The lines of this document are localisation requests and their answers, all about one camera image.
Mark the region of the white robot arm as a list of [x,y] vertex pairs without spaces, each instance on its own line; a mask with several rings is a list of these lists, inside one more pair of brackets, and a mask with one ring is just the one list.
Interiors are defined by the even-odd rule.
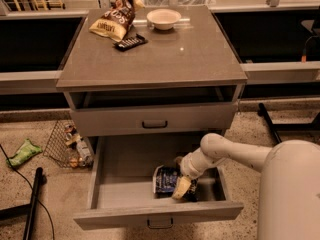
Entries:
[[207,134],[181,158],[173,197],[182,198],[191,182],[222,158],[261,173],[258,240],[320,240],[320,145],[289,140],[265,147]]

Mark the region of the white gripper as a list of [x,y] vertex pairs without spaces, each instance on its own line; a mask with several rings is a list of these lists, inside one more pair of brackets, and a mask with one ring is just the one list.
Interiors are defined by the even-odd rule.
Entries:
[[186,156],[177,156],[174,159],[176,166],[180,167],[183,176],[177,179],[172,198],[181,199],[191,186],[191,179],[197,179],[213,166],[213,159],[205,155],[200,148],[188,153]]

